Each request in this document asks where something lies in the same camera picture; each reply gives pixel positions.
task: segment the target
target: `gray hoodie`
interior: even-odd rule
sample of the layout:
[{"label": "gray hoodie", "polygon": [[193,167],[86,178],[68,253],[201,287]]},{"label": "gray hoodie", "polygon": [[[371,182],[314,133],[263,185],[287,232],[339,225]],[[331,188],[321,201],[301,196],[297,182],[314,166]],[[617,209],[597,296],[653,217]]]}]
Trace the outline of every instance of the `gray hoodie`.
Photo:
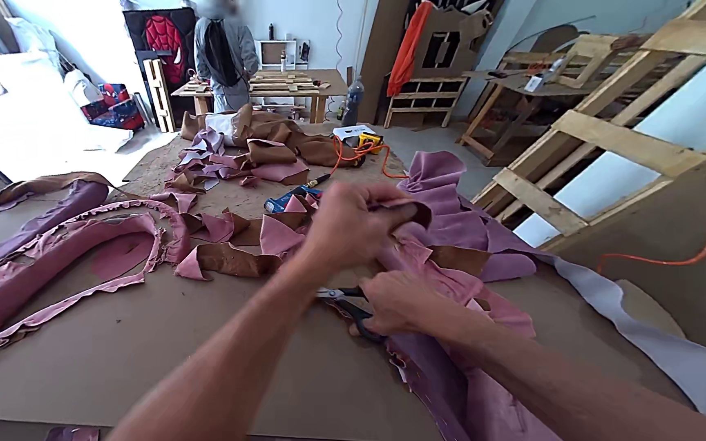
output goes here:
[{"label": "gray hoodie", "polygon": [[[198,75],[211,80],[215,112],[238,111],[241,106],[250,102],[250,85],[247,79],[260,67],[252,32],[239,17],[235,16],[228,0],[198,0],[196,5],[200,16],[198,23],[195,24],[195,66]],[[209,69],[209,61],[206,59],[206,30],[213,20],[222,19],[224,19],[225,35],[228,37],[235,69],[245,74],[232,87],[225,87],[215,80]]]}]

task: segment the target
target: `plastic bottle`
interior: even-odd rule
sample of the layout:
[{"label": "plastic bottle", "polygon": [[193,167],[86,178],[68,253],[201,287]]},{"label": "plastic bottle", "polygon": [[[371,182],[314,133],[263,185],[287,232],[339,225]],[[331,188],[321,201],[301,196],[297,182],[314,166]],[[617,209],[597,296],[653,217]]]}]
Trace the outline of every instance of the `plastic bottle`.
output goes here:
[{"label": "plastic bottle", "polygon": [[348,106],[342,115],[342,126],[358,124],[358,105],[364,100],[364,85],[358,77],[348,88]]}]

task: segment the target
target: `orange extension cord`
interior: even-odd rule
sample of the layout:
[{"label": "orange extension cord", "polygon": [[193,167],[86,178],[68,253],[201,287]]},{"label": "orange extension cord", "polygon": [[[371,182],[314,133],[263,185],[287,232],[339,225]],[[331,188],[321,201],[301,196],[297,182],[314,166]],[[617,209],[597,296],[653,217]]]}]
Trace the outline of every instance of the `orange extension cord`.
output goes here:
[{"label": "orange extension cord", "polygon": [[344,149],[342,148],[342,140],[338,137],[335,136],[333,138],[334,141],[334,151],[337,153],[337,164],[334,165],[334,168],[331,169],[331,174],[334,174],[334,172],[337,171],[337,167],[340,166],[340,163],[342,161],[355,161],[356,159],[359,159],[361,156],[366,155],[367,153],[377,150],[378,148],[383,148],[386,150],[386,155],[383,158],[383,168],[381,169],[383,171],[383,174],[388,176],[388,177],[393,177],[395,179],[407,179],[410,176],[405,176],[403,174],[389,174],[386,171],[386,163],[388,162],[388,154],[391,152],[391,148],[388,147],[387,145],[379,145],[375,147],[375,143],[373,142],[367,142],[362,146],[356,147],[353,149],[355,152],[355,156],[353,158],[343,158],[342,155],[344,153]]},{"label": "orange extension cord", "polygon": [[696,256],[688,259],[687,261],[680,261],[680,262],[667,262],[667,261],[654,261],[653,259],[646,259],[645,257],[639,257],[639,256],[632,256],[630,254],[618,254],[618,253],[612,253],[612,254],[603,254],[599,258],[599,265],[597,268],[595,268],[595,271],[598,272],[598,274],[601,274],[603,272],[603,262],[604,260],[610,258],[610,257],[620,257],[623,259],[631,259],[632,261],[640,261],[640,262],[647,262],[649,264],[657,264],[657,265],[671,265],[671,266],[685,266],[685,265],[693,265],[702,259],[706,257],[706,243],[704,244],[704,247],[701,249],[699,254]]}]

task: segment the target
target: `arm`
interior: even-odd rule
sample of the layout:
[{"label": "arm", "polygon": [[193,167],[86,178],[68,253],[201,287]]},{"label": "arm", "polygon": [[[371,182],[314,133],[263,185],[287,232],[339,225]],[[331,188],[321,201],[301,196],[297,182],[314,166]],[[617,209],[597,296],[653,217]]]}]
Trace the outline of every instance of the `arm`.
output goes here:
[{"label": "arm", "polygon": [[706,416],[572,363],[437,294],[417,276],[382,273],[362,288],[375,309],[367,328],[421,332],[461,348],[565,441],[706,439]]},{"label": "arm", "polygon": [[[403,197],[391,186],[332,186],[297,255],[143,397],[108,440],[244,439],[315,291],[340,269],[371,259],[392,227],[415,214],[412,205],[402,211],[369,213],[367,203]],[[348,234],[342,237],[339,231]]]},{"label": "arm", "polygon": [[206,43],[203,42],[203,36],[206,35],[207,24],[208,20],[203,19],[198,20],[198,23],[195,24],[195,71],[203,79],[211,79],[211,70],[206,64],[206,56],[203,54],[206,46]]},{"label": "arm", "polygon": [[255,40],[252,38],[252,32],[248,26],[241,26],[241,37],[239,38],[239,45],[241,45],[241,65],[244,70],[250,74],[250,76],[255,75],[255,72],[260,68],[260,61],[257,58],[257,52],[255,51]]}]

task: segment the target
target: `person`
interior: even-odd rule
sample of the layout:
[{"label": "person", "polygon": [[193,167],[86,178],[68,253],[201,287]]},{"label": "person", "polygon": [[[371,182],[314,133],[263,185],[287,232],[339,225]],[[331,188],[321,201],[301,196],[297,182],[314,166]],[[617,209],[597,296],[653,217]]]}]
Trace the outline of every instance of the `person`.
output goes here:
[{"label": "person", "polygon": [[[108,440],[244,439],[315,291],[340,270],[373,259],[389,232],[415,214],[412,204],[375,212],[367,206],[405,197],[390,185],[331,186],[296,255],[143,397]],[[578,366],[437,294],[417,276],[386,272],[361,286],[374,307],[367,328],[421,332],[458,347],[565,441],[706,439],[706,416]]]},{"label": "person", "polygon": [[195,67],[211,80],[214,112],[238,111],[250,102],[250,78],[260,66],[252,32],[237,16],[234,0],[198,0]]}]

